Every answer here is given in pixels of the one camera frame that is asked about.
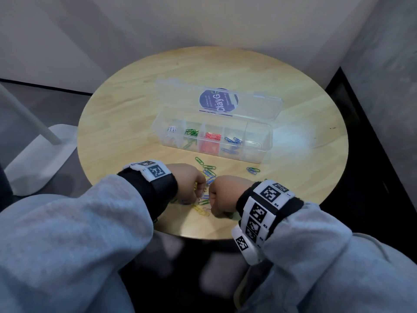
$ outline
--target right hand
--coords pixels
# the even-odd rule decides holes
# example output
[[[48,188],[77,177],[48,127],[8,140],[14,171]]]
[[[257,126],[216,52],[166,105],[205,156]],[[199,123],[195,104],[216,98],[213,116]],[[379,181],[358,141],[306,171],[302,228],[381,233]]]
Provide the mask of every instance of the right hand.
[[[221,215],[224,212],[235,212],[237,200],[253,184],[253,181],[245,178],[218,176],[208,190],[211,213]]]

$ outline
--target white wall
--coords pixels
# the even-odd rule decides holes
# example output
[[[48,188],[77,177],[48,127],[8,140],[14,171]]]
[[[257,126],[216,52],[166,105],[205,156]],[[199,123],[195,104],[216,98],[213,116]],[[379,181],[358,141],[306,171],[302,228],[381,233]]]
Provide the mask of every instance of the white wall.
[[[326,86],[378,0],[0,0],[0,78],[93,92],[169,49],[276,57]]]

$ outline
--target gray wall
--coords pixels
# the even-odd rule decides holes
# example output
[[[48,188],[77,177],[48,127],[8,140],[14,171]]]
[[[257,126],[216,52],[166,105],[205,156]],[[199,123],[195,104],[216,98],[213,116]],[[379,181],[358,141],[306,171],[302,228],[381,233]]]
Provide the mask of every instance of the gray wall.
[[[186,46],[265,53],[326,86],[378,0],[0,0],[0,78],[93,92]]]
[[[381,0],[341,66],[417,207],[417,0]]]

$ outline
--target purple sticker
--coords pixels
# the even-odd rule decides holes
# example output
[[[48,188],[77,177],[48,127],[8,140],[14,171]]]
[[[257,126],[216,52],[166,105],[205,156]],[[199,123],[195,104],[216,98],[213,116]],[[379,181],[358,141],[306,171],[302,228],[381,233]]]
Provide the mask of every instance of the purple sticker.
[[[207,109],[218,112],[231,112],[237,108],[238,98],[228,93],[206,90],[200,95],[200,105]]]

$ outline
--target plastic box lid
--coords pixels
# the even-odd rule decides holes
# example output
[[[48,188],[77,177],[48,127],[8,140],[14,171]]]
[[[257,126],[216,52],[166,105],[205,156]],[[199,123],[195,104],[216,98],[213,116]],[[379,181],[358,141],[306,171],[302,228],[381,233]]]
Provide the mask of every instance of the plastic box lid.
[[[156,90],[165,106],[195,112],[233,116],[235,119],[271,122],[282,110],[283,101],[263,92],[253,95],[222,88],[182,83],[179,79],[157,79]]]

